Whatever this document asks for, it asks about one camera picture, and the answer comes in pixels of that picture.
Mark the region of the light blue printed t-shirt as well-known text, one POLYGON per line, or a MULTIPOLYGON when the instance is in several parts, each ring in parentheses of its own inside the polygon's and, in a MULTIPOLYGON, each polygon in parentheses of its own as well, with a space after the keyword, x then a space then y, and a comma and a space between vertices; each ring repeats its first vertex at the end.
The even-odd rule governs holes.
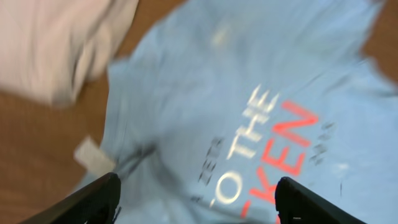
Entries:
POLYGON ((108 67, 118 223, 275 223, 288 176, 397 222, 397 87, 362 54, 384 1, 187 1, 108 67))

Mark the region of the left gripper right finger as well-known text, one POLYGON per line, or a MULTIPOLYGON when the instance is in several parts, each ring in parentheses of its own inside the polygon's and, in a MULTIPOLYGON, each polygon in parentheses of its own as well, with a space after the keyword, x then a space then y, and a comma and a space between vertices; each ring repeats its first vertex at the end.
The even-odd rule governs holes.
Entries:
POLYGON ((281 224, 365 224, 290 177, 278 181, 275 208, 281 224))

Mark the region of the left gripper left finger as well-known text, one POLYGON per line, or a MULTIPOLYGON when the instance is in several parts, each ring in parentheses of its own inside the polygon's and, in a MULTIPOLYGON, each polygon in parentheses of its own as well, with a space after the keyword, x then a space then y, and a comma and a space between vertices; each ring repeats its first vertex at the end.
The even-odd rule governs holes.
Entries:
POLYGON ((114 224, 120 196, 121 180, 110 172, 21 224, 114 224))

